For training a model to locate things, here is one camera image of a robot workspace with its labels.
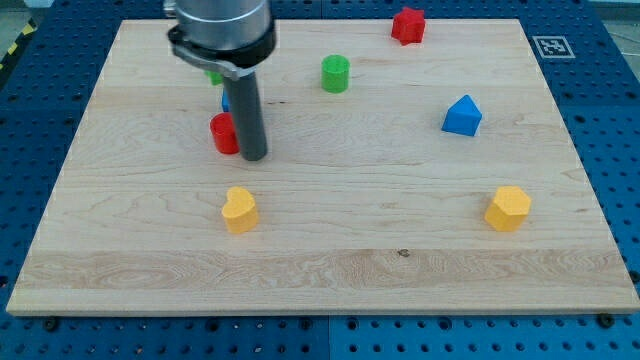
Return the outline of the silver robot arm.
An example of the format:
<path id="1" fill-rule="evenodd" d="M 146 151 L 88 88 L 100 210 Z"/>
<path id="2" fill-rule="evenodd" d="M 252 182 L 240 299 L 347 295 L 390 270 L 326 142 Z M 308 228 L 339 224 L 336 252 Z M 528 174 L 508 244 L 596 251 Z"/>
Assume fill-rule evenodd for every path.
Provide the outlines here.
<path id="1" fill-rule="evenodd" d="M 177 24 L 167 32 L 172 52 L 186 63 L 237 81 L 274 51 L 269 0 L 164 0 Z"/>

